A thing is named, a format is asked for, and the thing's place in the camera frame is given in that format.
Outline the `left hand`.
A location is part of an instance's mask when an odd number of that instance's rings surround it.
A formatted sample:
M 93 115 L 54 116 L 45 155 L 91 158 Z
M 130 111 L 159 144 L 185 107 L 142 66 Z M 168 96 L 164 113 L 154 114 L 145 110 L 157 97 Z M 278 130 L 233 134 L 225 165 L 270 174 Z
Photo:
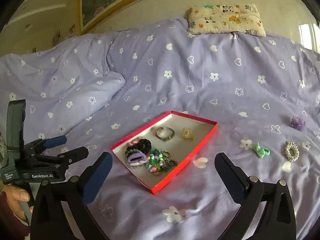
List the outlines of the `left hand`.
M 5 192 L 7 197 L 7 204 L 10 207 L 13 214 L 20 220 L 27 222 L 25 213 L 21 207 L 20 202 L 29 202 L 30 195 L 25 189 L 17 187 L 15 185 L 4 185 L 1 192 Z

